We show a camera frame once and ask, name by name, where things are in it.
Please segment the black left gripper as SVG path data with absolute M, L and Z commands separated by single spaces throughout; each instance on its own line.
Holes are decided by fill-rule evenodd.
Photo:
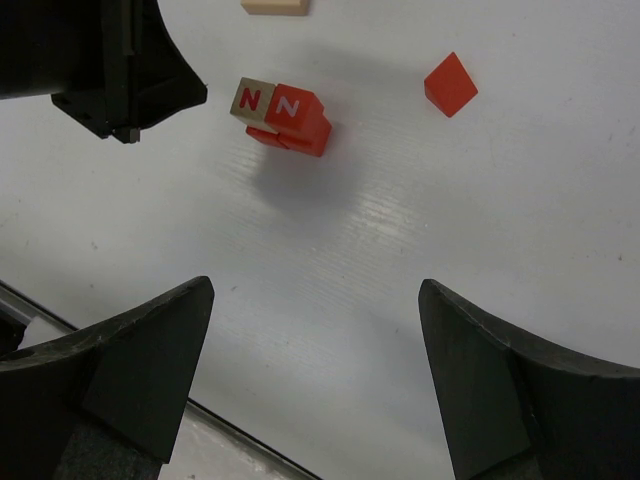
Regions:
M 41 95 L 95 135 L 133 144 L 204 104 L 207 87 L 157 1 L 4 1 L 1 97 Z

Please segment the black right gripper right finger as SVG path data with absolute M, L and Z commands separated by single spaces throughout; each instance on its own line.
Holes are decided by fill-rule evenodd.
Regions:
M 638 369 L 534 335 L 433 279 L 418 304 L 456 478 L 638 478 Z

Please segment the natural wood cube red N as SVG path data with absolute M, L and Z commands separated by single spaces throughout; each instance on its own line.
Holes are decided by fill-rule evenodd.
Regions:
M 252 78 L 240 79 L 230 114 L 248 127 L 276 134 L 266 122 L 276 85 Z

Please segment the long natural wood block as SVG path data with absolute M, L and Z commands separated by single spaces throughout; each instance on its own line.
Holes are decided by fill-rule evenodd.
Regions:
M 242 8 L 250 15 L 305 16 L 309 0 L 241 0 Z

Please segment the red cube white letter N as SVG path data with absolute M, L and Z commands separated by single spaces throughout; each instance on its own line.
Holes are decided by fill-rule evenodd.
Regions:
M 324 105 L 311 91 L 278 84 L 265 121 L 277 133 L 292 137 L 311 137 L 320 123 Z

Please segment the plain red wood block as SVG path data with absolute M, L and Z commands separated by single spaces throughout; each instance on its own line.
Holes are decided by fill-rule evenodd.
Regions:
M 447 118 L 452 118 L 477 94 L 478 89 L 455 52 L 451 52 L 425 79 L 426 98 Z

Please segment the red cube white pattern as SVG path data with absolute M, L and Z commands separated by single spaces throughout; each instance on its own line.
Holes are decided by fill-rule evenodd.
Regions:
M 288 150 L 288 147 L 281 142 L 278 133 L 268 132 L 251 126 L 247 126 L 245 132 L 248 136 L 263 145 Z

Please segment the red cube letter R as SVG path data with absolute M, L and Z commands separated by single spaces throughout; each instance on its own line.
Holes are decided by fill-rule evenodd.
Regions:
M 322 117 L 318 120 L 316 129 L 310 136 L 306 138 L 296 138 L 280 134 L 279 141 L 289 150 L 320 158 L 325 152 L 331 131 L 331 123 Z

